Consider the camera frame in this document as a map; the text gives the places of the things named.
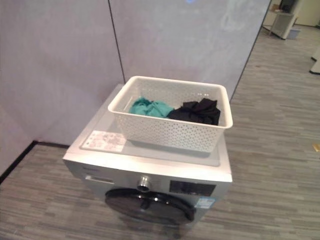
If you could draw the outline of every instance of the black cloth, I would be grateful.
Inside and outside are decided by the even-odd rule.
[[[184,102],[182,107],[172,110],[167,117],[200,124],[218,125],[220,110],[217,109],[216,100],[203,98],[200,102]]]

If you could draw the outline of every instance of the clothing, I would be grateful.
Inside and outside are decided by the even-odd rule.
[[[149,101],[144,97],[138,98],[129,110],[131,114],[166,118],[174,108],[163,101]]]
[[[182,107],[169,113],[168,118],[201,124],[218,125],[220,110],[217,101],[203,98],[200,102],[184,102]]]

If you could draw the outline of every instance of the laundry basket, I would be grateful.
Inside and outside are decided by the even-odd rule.
[[[129,113],[133,103],[144,97],[163,101],[177,109],[183,102],[217,100],[219,125],[158,118]],[[127,140],[180,149],[212,152],[225,129],[233,125],[224,86],[192,81],[133,76],[108,106]]]

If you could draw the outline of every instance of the front-load washing machine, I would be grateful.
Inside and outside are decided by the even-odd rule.
[[[123,219],[190,229],[232,183],[224,136],[211,153],[128,141],[108,112],[121,87],[111,93],[63,160]]]

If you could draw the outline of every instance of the teal cloth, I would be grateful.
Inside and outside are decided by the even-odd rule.
[[[130,108],[129,113],[158,118],[166,118],[174,108],[163,101],[149,101],[139,97]]]

